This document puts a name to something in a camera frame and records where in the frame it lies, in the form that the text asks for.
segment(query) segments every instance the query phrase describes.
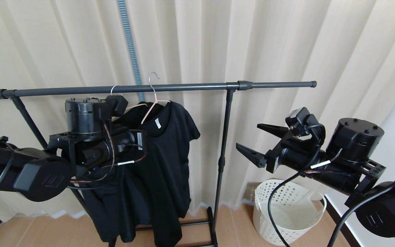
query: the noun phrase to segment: black garment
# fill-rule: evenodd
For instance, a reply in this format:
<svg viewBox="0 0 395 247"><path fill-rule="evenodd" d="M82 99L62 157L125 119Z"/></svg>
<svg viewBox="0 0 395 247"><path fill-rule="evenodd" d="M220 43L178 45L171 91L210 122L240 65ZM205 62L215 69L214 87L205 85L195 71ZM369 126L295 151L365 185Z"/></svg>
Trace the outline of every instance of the black garment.
<svg viewBox="0 0 395 247"><path fill-rule="evenodd" d="M105 242L118 234L123 242L131 242L135 226L148 223L158 247L174 246L182 237L178 217L185 217L191 202L189 142L199 138L200 133L188 112L177 103L155 105L140 125L149 107L133 108L114 121L147 131L146 157L135 164L116 167L111 175L113 183L83 191L89 214ZM120 159L132 160L132 153Z"/></svg>

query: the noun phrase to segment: garment rack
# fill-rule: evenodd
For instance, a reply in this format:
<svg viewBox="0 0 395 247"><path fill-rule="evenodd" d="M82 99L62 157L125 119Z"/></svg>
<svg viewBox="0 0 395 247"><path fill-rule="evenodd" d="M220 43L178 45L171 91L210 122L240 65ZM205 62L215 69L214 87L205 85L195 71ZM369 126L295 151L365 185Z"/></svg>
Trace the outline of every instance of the garment rack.
<svg viewBox="0 0 395 247"><path fill-rule="evenodd" d="M208 224L210 227L211 244L207 245L196 245L193 247L218 247L216 238L216 221L220 199L220 189L222 185L222 174L224 173L225 166L225 150L226 150L226 139L228 136L228 125L229 116L231 114L231 103L232 97L235 91L245 91L249 89L276 89L281 87L316 87L316 81L306 82L263 82L254 83L250 81L237 81L227 83L195 83L195 84L162 84L153 85L153 88L158 91L207 91L207 90L226 90L226 105L225 105L225 117L224 117L224 128L222 133L222 145L220 151L220 157L218 159L218 177L216 186L216 198L214 214L211 207L207 208L208 220L182 223L181 226L189 225L202 225ZM41 146L46 149L47 141L42 136L38 127L30 117L25 105L22 103L20 97L27 96L43 96L43 95L63 95L63 94L105 94L110 93L112 86L85 86L85 87L59 87L53 89L21 89L21 90L7 90L0 89L0 99L11 99L16 108L20 111L22 117L27 122L36 138L38 139ZM139 92L151 92L152 88L149 85L139 86L115 86L114 93L139 93ZM86 209L85 201L82 195L76 189L71 189L77 200L81 203L85 211L89 214ZM136 228L136 231L151 230L151 227ZM109 242L109 247L114 247L116 244L116 238Z"/></svg>

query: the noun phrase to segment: curtain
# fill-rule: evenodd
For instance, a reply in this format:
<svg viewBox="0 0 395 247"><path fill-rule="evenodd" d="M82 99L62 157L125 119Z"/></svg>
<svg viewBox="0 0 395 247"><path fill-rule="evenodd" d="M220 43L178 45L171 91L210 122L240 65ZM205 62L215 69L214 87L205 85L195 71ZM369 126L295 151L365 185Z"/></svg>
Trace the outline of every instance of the curtain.
<svg viewBox="0 0 395 247"><path fill-rule="evenodd" d="M306 106L328 139L342 117L382 124L395 104L395 0L127 0L144 84L316 80L315 89L235 92L221 200L238 207L257 183L295 173L258 169L235 150L240 142L265 153L278 139L258 123L285 125ZM0 1L0 89L134 85L116 0ZM182 104L202 136L191 142L191 211L213 205L225 91L158 93ZM136 104L136 93L124 94ZM152 93L145 94L153 100ZM25 97L44 136L66 131L64 100ZM0 100L0 136L18 147L40 148L10 100ZM321 184L299 178L309 189ZM38 212L75 215L82 207L65 191L33 203L0 192L0 218Z"/></svg>

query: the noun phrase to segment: floor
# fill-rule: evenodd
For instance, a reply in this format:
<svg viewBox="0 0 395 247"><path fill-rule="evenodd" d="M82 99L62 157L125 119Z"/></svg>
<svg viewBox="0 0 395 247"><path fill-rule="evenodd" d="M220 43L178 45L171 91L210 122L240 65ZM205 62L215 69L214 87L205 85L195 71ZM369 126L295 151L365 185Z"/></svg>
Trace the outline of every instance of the floor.
<svg viewBox="0 0 395 247"><path fill-rule="evenodd" d="M252 223L253 207L242 204L238 210L227 206L219 208L216 225L217 240L221 247L272 247L263 240ZM206 219L206 210L200 208L195 217L188 215L182 222ZM326 246L335 223L325 214L321 221L301 238L291 244L292 247ZM197 244L210 244L208 225L182 227L182 239L177 246L186 247ZM62 216L52 219L47 216L15 217L0 225L0 246L2 247L73 247L108 246L100 241L94 224L88 216L74 219ZM151 231L137 232L131 243L117 240L117 247L154 247ZM349 247L342 234L339 234L334 247Z"/></svg>

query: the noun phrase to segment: laundry basket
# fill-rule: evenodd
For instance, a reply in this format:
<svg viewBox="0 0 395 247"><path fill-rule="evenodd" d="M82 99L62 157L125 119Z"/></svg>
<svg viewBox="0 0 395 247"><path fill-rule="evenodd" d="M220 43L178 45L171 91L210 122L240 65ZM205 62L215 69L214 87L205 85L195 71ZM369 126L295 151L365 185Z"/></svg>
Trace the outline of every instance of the laundry basket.
<svg viewBox="0 0 395 247"><path fill-rule="evenodd" d="M271 244L282 246L284 244L272 226L267 209L269 196L280 183L282 180L270 179L255 189L253 221L255 229L263 239ZM310 199L313 194L318 194L324 201L321 211L317 211ZM271 201L271 212L279 232L290 244L320 221L326 206L324 195L289 182L274 194Z"/></svg>

